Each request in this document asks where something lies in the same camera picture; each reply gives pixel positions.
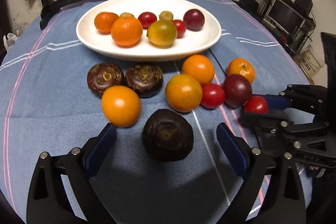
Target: white bucket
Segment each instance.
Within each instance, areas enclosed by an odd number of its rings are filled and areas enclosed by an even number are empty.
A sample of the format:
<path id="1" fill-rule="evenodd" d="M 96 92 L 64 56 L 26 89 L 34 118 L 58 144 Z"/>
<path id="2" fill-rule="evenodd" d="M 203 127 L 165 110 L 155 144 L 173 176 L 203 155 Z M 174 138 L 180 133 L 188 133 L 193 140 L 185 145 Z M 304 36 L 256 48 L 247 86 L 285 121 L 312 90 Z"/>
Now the white bucket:
<path id="1" fill-rule="evenodd" d="M 302 55 L 299 66 L 308 78 L 312 78 L 324 67 L 324 62 L 314 51 L 313 47 L 309 45 Z"/>

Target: speaker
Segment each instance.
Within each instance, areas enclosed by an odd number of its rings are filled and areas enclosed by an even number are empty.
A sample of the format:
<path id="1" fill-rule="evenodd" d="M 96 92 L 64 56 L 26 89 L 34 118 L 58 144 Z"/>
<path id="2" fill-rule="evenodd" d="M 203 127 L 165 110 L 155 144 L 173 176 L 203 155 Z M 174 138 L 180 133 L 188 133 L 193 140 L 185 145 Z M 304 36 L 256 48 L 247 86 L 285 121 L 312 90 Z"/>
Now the speaker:
<path id="1" fill-rule="evenodd" d="M 313 2 L 312 0 L 295 0 L 294 4 L 299 7 L 303 12 L 305 12 L 307 15 L 309 15 L 312 7 Z"/>

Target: dark purple fruit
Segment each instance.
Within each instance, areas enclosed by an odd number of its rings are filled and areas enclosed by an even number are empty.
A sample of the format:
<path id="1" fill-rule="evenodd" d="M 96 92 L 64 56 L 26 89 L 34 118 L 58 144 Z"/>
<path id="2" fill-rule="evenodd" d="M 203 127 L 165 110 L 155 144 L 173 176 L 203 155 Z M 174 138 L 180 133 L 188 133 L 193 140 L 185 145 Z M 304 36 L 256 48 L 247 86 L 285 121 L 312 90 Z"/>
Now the dark purple fruit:
<path id="1" fill-rule="evenodd" d="M 229 75 L 225 78 L 223 89 L 226 94 L 225 103 L 230 107 L 239 107 L 252 96 L 250 82 L 241 75 Z"/>
<path id="2" fill-rule="evenodd" d="M 193 149 L 194 132 L 182 116 L 168 109 L 159 109 L 147 120 L 142 131 L 142 143 L 155 160 L 183 160 Z"/>
<path id="3" fill-rule="evenodd" d="M 124 72 L 115 64 L 102 63 L 94 65 L 87 74 L 89 89 L 100 97 L 110 86 L 122 85 L 123 83 Z"/>
<path id="4" fill-rule="evenodd" d="M 158 66 L 135 65 L 127 70 L 126 86 L 134 90 L 140 98 L 149 98 L 162 88 L 163 73 Z"/>
<path id="5" fill-rule="evenodd" d="M 205 18 L 200 10 L 191 9 L 184 14 L 183 22 L 188 30 L 200 31 L 204 26 Z"/>

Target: white plate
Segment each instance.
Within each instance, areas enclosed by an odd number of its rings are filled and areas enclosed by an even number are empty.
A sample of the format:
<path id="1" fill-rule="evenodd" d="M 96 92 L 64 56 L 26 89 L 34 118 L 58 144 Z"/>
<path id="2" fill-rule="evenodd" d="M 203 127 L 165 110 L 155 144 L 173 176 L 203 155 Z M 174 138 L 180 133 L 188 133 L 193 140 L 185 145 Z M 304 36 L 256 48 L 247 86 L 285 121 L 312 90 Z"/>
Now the white plate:
<path id="1" fill-rule="evenodd" d="M 205 17 L 201 31 L 187 30 L 183 38 L 176 39 L 170 48 L 157 48 L 146 37 L 143 30 L 140 42 L 131 48 L 122 48 L 115 44 L 111 35 L 100 34 L 94 24 L 95 17 L 100 12 L 112 12 L 120 15 L 123 12 L 132 13 L 136 18 L 143 12 L 152 12 L 157 18 L 162 11 L 171 11 L 174 19 L 183 19 L 186 11 L 199 9 Z M 87 11 L 76 27 L 78 39 L 83 44 L 103 55 L 130 61 L 167 61 L 176 60 L 207 50 L 221 36 L 221 25 L 218 20 L 204 8 L 187 0 L 108 0 Z"/>

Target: mangosteen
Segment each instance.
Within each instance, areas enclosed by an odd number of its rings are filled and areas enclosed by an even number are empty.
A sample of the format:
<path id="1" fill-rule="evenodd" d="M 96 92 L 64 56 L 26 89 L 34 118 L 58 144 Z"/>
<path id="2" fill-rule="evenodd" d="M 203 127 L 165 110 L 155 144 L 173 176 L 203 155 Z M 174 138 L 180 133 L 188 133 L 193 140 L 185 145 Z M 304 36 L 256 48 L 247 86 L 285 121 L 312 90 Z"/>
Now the mangosteen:
<path id="1" fill-rule="evenodd" d="M 87 85 L 89 89 L 102 96 L 104 91 L 113 85 L 124 83 L 124 72 L 115 64 L 102 63 L 94 65 L 87 74 Z"/>
<path id="2" fill-rule="evenodd" d="M 142 143 L 155 160 L 183 160 L 193 149 L 194 132 L 179 114 L 159 109 L 147 120 L 142 131 Z"/>
<path id="3" fill-rule="evenodd" d="M 158 66 L 135 65 L 127 70 L 126 86 L 134 90 L 140 98 L 156 95 L 163 84 L 163 73 Z"/>

